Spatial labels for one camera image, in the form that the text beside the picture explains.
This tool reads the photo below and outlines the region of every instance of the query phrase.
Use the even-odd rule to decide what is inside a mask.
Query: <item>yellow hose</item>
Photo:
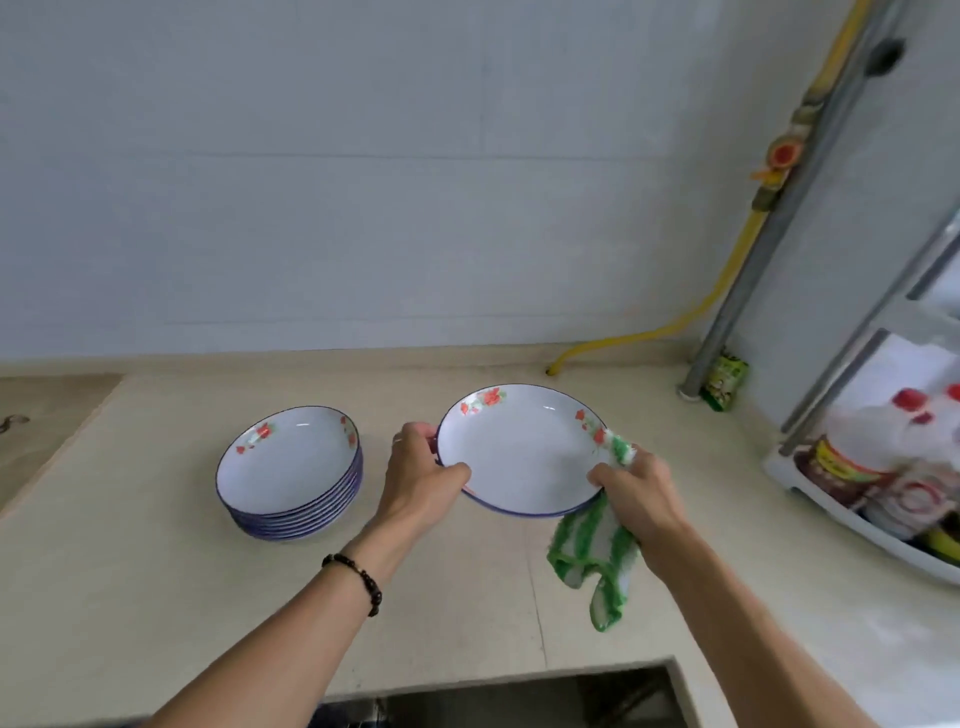
[[[860,29],[863,27],[870,13],[872,4],[873,0],[855,0],[853,6],[850,8],[850,12],[847,13],[847,18],[844,20],[840,31],[833,40],[833,44],[830,46],[823,67],[807,89],[807,97],[820,99],[826,96],[836,85],[837,78],[839,78],[840,72],[843,70],[844,63],[847,62],[847,56],[850,54],[850,50],[860,33]],[[740,267],[747,257],[747,253],[753,248],[756,237],[760,235],[760,230],[763,228],[763,223],[766,222],[768,214],[770,214],[769,211],[761,212],[753,209],[750,211],[750,216],[747,218],[747,222],[744,223],[743,229],[736,239],[736,245],[733,246],[730,257],[727,258],[727,262],[724,264],[720,276],[713,284],[713,288],[702,301],[689,311],[681,314],[669,324],[661,326],[660,328],[578,344],[558,356],[556,361],[547,367],[546,372],[550,376],[556,376],[560,373],[564,362],[571,356],[576,356],[577,354],[593,352],[597,349],[605,349],[606,347],[617,347],[622,344],[633,344],[635,341],[658,339],[662,336],[669,336],[670,334],[679,333],[684,330],[707,313],[720,297],[723,296],[727,289],[730,288],[733,279],[740,271]]]

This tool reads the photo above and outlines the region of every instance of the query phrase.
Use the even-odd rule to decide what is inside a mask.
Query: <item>bracelet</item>
[[[343,564],[345,567],[353,569],[356,571],[357,576],[363,579],[363,585],[367,588],[368,594],[370,594],[370,604],[372,606],[370,613],[367,616],[376,617],[377,613],[380,611],[380,602],[383,601],[383,592],[381,592],[380,588],[376,586],[376,582],[373,581],[373,577],[358,567],[353,559],[344,556],[342,553],[327,554],[324,558],[324,561],[320,564],[320,568],[322,569],[327,564],[330,564],[334,561],[338,564]]]

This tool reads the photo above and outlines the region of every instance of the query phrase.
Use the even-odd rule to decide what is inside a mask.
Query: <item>person's right arm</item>
[[[629,471],[588,477],[670,590],[740,728],[876,728],[689,524],[666,463],[641,450]]]

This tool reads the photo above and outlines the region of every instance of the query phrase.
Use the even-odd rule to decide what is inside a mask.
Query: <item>towel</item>
[[[636,456],[636,448],[609,430],[604,430],[604,447],[625,468]],[[590,621],[598,632],[606,632],[623,616],[630,569],[638,553],[634,535],[620,525],[602,493],[588,508],[561,519],[546,559],[571,589],[580,589],[588,576],[600,574],[590,600]]]

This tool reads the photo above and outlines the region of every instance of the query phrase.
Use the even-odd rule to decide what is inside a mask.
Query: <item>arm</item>
[[[343,553],[386,592],[417,539],[450,509],[470,470],[442,468],[426,437],[407,424],[394,439],[376,515]],[[370,611],[352,570],[330,564],[276,614],[228,650],[161,708],[147,728],[301,728]]]
[[[629,472],[588,477],[670,590],[741,728],[876,727],[694,531],[666,463],[641,450]]]

